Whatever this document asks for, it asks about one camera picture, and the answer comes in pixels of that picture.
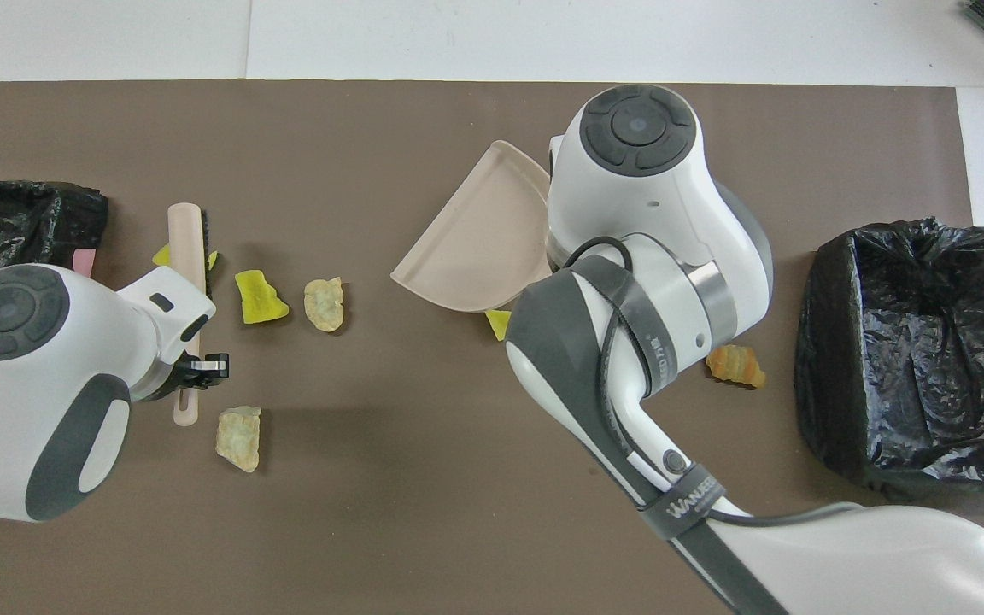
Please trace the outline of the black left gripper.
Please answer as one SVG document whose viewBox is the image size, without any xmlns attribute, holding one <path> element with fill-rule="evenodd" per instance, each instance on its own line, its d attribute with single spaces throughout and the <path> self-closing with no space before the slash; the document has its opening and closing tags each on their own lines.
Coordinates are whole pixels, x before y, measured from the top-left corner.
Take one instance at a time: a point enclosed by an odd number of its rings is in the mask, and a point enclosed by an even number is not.
<svg viewBox="0 0 984 615">
<path fill-rule="evenodd" d="M 176 389 L 207 390 L 230 377 L 228 354 L 199 355 L 182 353 L 174 365 Z"/>
</svg>

